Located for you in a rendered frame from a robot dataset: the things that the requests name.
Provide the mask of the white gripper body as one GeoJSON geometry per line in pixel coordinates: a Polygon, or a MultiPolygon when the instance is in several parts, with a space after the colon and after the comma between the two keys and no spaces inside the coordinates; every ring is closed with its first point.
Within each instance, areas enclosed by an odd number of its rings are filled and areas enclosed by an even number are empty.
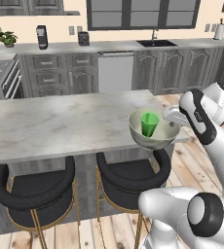
{"type": "Polygon", "coordinates": [[[183,125],[190,126],[186,116],[179,111],[178,106],[169,106],[163,113],[163,118],[167,121],[183,125]]]}

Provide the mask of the pale grey bowl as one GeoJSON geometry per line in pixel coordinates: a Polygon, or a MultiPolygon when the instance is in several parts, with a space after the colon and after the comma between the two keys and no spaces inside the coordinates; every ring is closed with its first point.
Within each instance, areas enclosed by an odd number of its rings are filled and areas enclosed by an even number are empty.
{"type": "Polygon", "coordinates": [[[162,118],[162,113],[151,107],[134,110],[129,116],[129,127],[132,139],[142,148],[147,150],[160,150],[170,144],[178,135],[180,125],[169,126],[169,121],[162,118]],[[145,112],[156,112],[160,121],[151,137],[146,137],[141,132],[141,115],[145,112]]]}

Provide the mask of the green cup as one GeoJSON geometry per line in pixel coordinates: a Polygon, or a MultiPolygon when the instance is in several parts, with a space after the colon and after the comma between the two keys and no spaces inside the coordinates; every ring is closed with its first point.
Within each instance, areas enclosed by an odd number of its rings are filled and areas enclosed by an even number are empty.
{"type": "Polygon", "coordinates": [[[151,137],[160,121],[154,112],[145,112],[141,115],[141,132],[146,137],[151,137]]]}

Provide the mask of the grey base cupboards under sink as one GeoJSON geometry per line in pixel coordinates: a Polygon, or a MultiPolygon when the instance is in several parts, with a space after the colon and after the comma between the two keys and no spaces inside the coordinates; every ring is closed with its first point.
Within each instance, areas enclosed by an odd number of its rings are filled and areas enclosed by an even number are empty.
{"type": "Polygon", "coordinates": [[[222,52],[222,47],[137,51],[131,88],[150,89],[154,95],[205,89],[215,82],[222,52]]]}

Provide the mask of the black bar stool gold legs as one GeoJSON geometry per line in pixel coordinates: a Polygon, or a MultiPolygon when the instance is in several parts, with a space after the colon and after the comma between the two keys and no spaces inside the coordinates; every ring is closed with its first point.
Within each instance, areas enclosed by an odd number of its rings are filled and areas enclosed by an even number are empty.
{"type": "Polygon", "coordinates": [[[8,177],[9,166],[0,164],[0,203],[16,227],[36,232],[41,248],[48,249],[43,231],[59,224],[73,205],[79,214],[74,158],[65,158],[64,170],[16,176],[12,186],[8,177]]]}
{"type": "Polygon", "coordinates": [[[168,179],[171,163],[165,149],[153,152],[160,170],[155,172],[150,159],[108,163],[103,152],[96,154],[96,184],[101,185],[105,199],[115,208],[137,213],[134,249],[138,249],[143,215],[138,207],[139,195],[160,188],[168,179]]]}

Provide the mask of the white dishwasher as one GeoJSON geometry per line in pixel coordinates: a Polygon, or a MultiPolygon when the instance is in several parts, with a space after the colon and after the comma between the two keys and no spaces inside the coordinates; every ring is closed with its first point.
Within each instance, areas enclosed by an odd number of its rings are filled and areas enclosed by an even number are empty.
{"type": "Polygon", "coordinates": [[[98,54],[98,89],[102,93],[131,90],[133,52],[98,54]]]}

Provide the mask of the black sink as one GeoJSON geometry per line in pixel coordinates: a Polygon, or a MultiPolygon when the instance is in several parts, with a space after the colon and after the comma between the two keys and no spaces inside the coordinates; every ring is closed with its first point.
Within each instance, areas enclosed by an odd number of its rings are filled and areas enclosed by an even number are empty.
{"type": "Polygon", "coordinates": [[[156,48],[156,47],[172,47],[172,46],[177,46],[173,42],[169,40],[139,40],[136,41],[138,44],[145,48],[156,48]]]}

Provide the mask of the white paper towel roll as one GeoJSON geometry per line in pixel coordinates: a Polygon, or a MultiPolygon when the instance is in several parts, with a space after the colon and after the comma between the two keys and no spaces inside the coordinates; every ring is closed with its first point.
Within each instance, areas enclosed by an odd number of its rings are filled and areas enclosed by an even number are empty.
{"type": "Polygon", "coordinates": [[[213,39],[214,40],[222,40],[223,34],[224,34],[224,23],[223,23],[223,19],[221,19],[216,27],[216,31],[215,31],[213,39]]]}

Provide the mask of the dark-framed window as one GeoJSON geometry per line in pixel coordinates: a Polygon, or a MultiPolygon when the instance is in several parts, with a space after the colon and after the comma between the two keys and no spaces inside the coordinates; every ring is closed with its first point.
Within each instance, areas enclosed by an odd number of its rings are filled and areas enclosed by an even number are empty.
{"type": "Polygon", "coordinates": [[[201,0],[87,0],[88,30],[191,29],[201,0]]]}

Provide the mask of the grey marble-top kitchen island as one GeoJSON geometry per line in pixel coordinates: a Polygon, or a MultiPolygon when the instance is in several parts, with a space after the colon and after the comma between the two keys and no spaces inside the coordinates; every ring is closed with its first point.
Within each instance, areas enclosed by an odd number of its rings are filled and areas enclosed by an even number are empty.
{"type": "MultiPolygon", "coordinates": [[[[131,138],[129,115],[140,107],[163,111],[165,105],[149,90],[91,93],[0,100],[0,163],[14,175],[62,169],[75,157],[83,220],[96,216],[95,154],[109,161],[149,158],[131,138]]],[[[0,234],[13,232],[0,204],[0,234]]]]}

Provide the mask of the black toaster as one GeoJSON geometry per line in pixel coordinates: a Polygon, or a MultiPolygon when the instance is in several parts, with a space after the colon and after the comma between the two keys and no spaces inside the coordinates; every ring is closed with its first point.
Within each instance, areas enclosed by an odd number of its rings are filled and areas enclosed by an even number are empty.
{"type": "Polygon", "coordinates": [[[78,33],[78,44],[80,46],[88,46],[90,44],[90,36],[87,31],[81,31],[78,33]]]}

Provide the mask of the grey base cupboards with drawers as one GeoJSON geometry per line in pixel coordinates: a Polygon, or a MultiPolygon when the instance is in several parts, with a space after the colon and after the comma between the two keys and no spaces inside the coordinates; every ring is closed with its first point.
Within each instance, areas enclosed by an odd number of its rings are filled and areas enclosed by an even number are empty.
{"type": "Polygon", "coordinates": [[[96,53],[19,54],[28,97],[98,92],[96,53]]]}

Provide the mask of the black coffee machine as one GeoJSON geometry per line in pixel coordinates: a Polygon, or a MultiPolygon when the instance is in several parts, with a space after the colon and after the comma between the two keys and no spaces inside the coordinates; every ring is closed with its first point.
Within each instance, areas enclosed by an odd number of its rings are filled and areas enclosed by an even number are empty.
{"type": "Polygon", "coordinates": [[[38,25],[36,28],[38,45],[40,50],[45,50],[48,47],[47,29],[45,25],[38,25]]]}

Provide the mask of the grey stove with hob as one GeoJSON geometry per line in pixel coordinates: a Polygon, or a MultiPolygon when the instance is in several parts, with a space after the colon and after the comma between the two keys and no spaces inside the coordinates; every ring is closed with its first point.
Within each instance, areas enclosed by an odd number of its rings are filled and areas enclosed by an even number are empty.
{"type": "Polygon", "coordinates": [[[19,60],[0,60],[0,100],[24,98],[19,60]]]}

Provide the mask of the green potted plant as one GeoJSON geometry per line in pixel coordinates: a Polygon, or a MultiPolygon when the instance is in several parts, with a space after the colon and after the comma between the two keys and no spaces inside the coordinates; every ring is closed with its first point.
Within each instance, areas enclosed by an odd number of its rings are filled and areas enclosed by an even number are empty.
{"type": "Polygon", "coordinates": [[[0,33],[0,42],[7,48],[12,48],[17,42],[18,37],[12,31],[6,31],[0,33]]]}

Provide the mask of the grey wall cupboards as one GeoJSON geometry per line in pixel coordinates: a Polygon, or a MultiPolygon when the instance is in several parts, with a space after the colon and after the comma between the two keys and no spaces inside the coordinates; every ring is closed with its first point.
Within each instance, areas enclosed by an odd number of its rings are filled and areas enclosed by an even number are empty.
{"type": "Polygon", "coordinates": [[[63,0],[0,0],[0,16],[63,16],[63,0]]]}

